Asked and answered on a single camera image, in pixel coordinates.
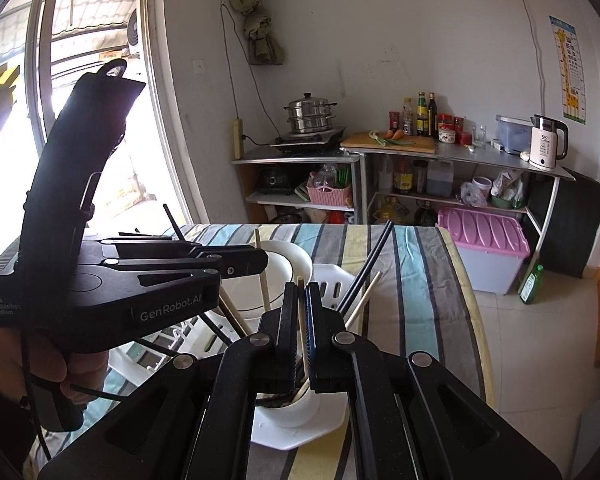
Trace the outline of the person's left hand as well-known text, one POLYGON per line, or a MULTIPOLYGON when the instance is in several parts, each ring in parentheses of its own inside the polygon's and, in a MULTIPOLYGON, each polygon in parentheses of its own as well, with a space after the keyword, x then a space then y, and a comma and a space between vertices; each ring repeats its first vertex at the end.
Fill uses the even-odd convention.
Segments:
MULTIPOLYGON (((61 392, 74 404, 92 400, 86 393, 73 390, 77 385, 100 390, 108 370, 108 352, 72 354, 64 358, 46 338, 38 333, 27 333, 31 373, 61 386, 61 392)), ((0 328, 0 393, 12 402, 26 395, 22 368, 21 333, 11 328, 0 328)))

